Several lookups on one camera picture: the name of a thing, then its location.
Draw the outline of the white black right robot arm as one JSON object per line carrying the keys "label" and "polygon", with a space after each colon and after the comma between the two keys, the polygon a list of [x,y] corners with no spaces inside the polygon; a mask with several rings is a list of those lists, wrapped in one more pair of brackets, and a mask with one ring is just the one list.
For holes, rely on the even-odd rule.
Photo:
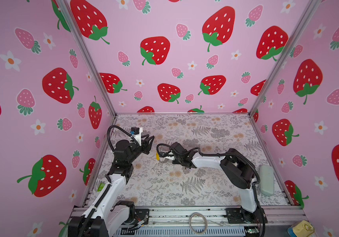
{"label": "white black right robot arm", "polygon": [[158,151],[159,157],[172,160],[173,164],[189,169],[205,167],[220,169],[229,181],[240,189],[240,211],[238,214],[227,215],[228,219],[263,225],[266,223],[266,216],[260,206],[256,190],[256,186],[260,184],[259,173],[254,164],[240,152],[230,148],[222,154],[205,154],[200,148],[187,151],[177,142],[167,147],[169,149],[167,152]]}

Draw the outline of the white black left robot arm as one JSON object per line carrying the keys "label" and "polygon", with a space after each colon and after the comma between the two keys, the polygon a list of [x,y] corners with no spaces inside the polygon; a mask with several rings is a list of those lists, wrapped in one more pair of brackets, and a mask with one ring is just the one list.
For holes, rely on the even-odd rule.
{"label": "white black left robot arm", "polygon": [[112,237],[124,222],[133,222],[135,206],[132,201],[117,201],[118,195],[132,176],[135,161],[141,154],[149,154],[155,137],[131,135],[115,146],[108,137],[114,160],[105,176],[107,182],[93,204],[68,224],[69,237]]}

